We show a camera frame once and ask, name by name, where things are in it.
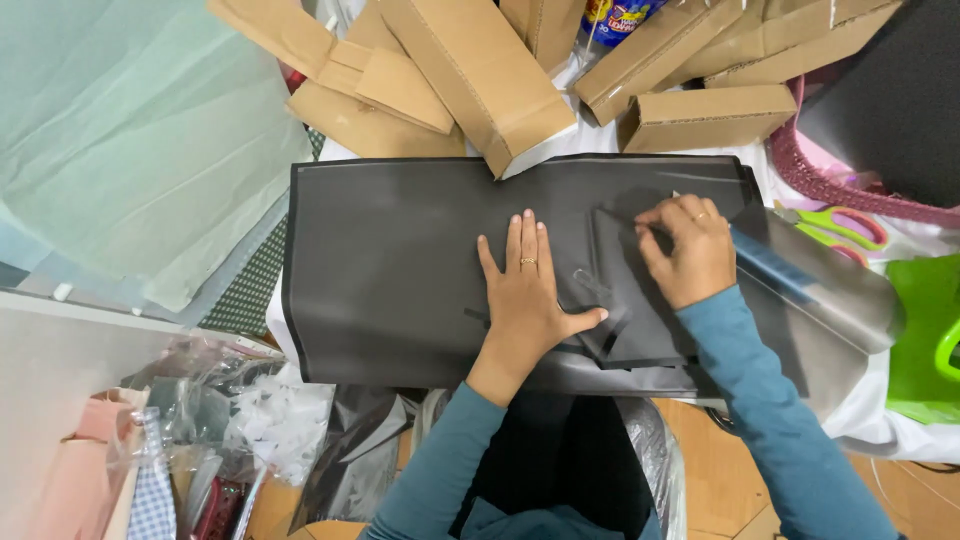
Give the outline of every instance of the blue gingham fabric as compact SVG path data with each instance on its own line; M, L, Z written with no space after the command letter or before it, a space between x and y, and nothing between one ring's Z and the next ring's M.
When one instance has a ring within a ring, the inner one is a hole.
M127 540L177 540L177 512L155 406L143 409L143 435L150 461L136 473Z

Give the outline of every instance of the woman's right hand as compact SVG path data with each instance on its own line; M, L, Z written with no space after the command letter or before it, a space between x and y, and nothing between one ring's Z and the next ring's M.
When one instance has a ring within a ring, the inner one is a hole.
M640 254L674 309L705 300L736 284L736 252L727 220L710 199L682 195L637 216ZM673 237L663 254L651 228Z

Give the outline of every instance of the light green fabric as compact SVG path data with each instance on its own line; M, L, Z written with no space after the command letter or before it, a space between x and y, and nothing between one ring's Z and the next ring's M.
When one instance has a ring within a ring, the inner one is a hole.
M0 205L182 309L309 160L276 59L202 0L5 2Z

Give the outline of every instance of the woven pink basket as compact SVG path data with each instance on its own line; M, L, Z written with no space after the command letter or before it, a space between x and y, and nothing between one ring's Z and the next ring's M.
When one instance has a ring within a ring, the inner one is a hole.
M799 114L799 106L804 98L804 77L793 79L787 85L797 100ZM780 177L805 197L880 215L960 229L960 207L938 209L832 182L821 169L810 163L800 149L797 141L797 114L770 135L770 145L774 166Z

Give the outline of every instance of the blue long sleeve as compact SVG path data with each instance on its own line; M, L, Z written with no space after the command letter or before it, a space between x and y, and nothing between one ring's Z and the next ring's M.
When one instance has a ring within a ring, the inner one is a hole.
M480 458L507 409L461 383L444 414L390 488L371 525L371 540L430 540L447 532L473 482Z
M789 540L895 540L887 515L760 341L737 286L681 309Z

